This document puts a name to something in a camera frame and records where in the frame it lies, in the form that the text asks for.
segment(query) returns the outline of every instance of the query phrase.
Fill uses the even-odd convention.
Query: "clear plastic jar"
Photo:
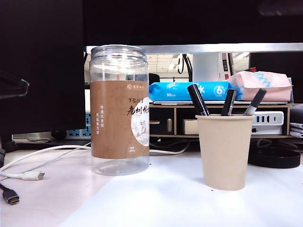
[[[89,62],[92,171],[138,173],[149,166],[149,90],[145,50],[92,49]]]

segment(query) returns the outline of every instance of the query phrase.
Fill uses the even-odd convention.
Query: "jar lid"
[[[138,46],[129,46],[129,45],[117,45],[117,44],[111,44],[111,45],[103,45],[103,46],[97,46],[94,47],[91,50],[91,58],[103,56],[103,55],[118,55],[119,53],[129,53],[129,54],[140,54],[145,56],[146,51]]]

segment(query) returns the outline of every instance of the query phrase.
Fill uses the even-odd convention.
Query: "pink package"
[[[285,74],[274,72],[242,71],[232,75],[228,80],[237,91],[237,100],[251,101],[260,88],[266,89],[264,102],[289,101],[291,84]]]

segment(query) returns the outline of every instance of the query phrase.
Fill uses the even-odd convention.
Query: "marker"
[[[264,88],[260,88],[260,90],[256,93],[255,97],[251,101],[249,107],[246,109],[244,115],[253,115],[265,94],[266,90]]]
[[[237,92],[235,89],[228,89],[221,116],[230,116],[232,114],[232,108],[236,98],[236,93]]]
[[[193,101],[197,115],[209,116],[207,106],[199,92],[197,84],[192,84],[187,87],[191,100]]]

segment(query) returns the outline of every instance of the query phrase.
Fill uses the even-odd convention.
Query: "round black tray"
[[[269,168],[295,168],[300,165],[300,153],[291,148],[250,148],[248,163]]]

